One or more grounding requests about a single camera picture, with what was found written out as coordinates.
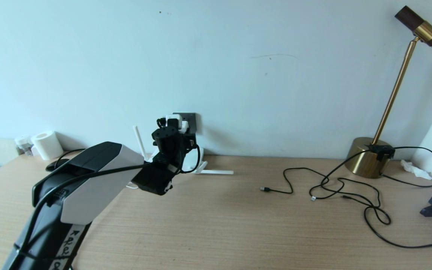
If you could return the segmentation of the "white toilet paper roll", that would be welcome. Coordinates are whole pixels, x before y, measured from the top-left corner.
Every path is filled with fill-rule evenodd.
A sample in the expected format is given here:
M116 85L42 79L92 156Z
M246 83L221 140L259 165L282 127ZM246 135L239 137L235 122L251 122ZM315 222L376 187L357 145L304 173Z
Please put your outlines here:
M47 130L31 137L31 142L41 156L41 159L49 161L60 157L63 154L63 148L58 140L57 134L53 130Z

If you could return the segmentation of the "grey wall socket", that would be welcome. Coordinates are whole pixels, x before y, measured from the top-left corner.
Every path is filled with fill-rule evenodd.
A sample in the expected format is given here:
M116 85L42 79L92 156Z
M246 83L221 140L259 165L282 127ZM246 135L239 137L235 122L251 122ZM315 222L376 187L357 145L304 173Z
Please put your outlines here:
M173 114L180 114L182 121L189 122L189 130L185 134L196 134L197 133L197 114L194 112L174 112Z

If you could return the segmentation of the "crumpled white tissue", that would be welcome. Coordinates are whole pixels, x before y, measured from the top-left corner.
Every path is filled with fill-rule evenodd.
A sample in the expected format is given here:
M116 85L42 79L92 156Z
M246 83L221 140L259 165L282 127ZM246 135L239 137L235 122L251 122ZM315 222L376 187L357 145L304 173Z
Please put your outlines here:
M416 177L432 180L432 176L427 171L418 168L411 161L401 160L400 165L405 171L413 173Z

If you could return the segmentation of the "small clear jar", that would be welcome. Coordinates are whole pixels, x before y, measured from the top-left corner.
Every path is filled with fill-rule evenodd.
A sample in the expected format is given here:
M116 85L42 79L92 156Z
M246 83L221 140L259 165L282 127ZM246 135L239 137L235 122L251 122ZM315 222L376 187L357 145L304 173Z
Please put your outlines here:
M31 140L31 136L23 135L23 136L16 137L14 139L14 142L17 148L19 148L19 150L21 150L26 156L33 156L32 153L33 143Z

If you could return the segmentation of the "white power adapter plug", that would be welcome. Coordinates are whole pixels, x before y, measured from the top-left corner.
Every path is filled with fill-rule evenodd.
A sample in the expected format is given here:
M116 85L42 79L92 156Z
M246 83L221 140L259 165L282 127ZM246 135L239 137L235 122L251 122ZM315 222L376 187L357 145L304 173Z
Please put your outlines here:
M180 114L166 115L166 126L180 130L182 128L182 116Z

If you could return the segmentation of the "white router with antennas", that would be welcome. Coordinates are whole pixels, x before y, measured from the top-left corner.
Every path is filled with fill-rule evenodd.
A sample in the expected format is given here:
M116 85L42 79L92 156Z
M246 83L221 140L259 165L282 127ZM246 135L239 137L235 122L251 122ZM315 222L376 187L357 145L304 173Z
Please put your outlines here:
M156 149L151 155L147 155L139 130L136 125L133 126L133 131L136 136L136 141L139 145L139 150L141 151L141 155L144 157L144 160L147 162L152 162L153 158L158 154L158 150ZM203 160L204 157L204 149L199 149L199 157L197 149L191 150L185 157L182 169L184 171L191 171L194 174L220 174L220 175L233 175L234 171L230 170L214 170L214 169L206 169L208 165L207 161Z

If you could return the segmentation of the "brass desk lamp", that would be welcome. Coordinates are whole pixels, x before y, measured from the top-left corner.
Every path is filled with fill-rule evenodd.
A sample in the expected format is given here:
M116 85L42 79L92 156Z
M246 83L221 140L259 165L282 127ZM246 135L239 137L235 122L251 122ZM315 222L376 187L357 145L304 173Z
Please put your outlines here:
M418 15L411 7L404 6L399 10L395 18L406 26L413 34L413 39L409 42L403 61L398 72L394 87L388 99L382 118L373 137L357 137L353 140L349 149L346 162L346 168L357 176L369 179L377 179L383 176L391 159L377 161L377 155L370 152L365 145L389 145L380 140L387 119L391 113L392 107L403 83L404 76L413 57L413 53L418 43L424 43L432 48L432 24Z

